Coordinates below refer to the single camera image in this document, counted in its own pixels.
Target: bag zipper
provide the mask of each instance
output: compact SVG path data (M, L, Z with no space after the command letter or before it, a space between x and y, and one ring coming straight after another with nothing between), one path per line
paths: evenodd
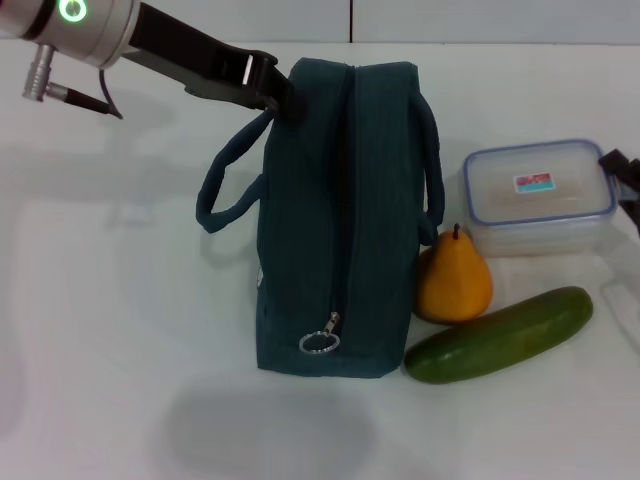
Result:
M336 322L333 332L340 336L344 327L348 304L349 266L353 245L355 220L355 163L352 142L349 142L350 130L353 131L353 99L349 93L355 80L351 70L345 80L345 92L341 97L342 111L337 122L337 141L332 162L331 182L333 186L334 216L334 266L331 291L330 320Z

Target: green indicator light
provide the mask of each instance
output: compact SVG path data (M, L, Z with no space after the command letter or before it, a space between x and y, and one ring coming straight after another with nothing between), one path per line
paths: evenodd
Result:
M84 0L60 0L58 10L67 22L77 23L87 16L87 4Z

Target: green cucumber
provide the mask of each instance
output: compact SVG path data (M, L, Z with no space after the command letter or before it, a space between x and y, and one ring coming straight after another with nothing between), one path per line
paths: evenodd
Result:
M584 289L559 288L427 338L407 352L405 368L426 383L480 377L561 344L592 315Z

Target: yellow pear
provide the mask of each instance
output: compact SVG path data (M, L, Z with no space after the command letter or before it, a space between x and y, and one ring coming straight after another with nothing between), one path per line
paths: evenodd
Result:
M491 303L489 267L469 236L460 231L440 235L435 247L420 255L416 314L439 323L461 323L484 312Z

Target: container label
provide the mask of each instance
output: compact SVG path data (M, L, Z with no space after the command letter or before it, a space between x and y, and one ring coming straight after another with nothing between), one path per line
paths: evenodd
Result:
M513 183L516 187L516 193L548 192L556 188L550 173L535 173L533 175L513 177Z

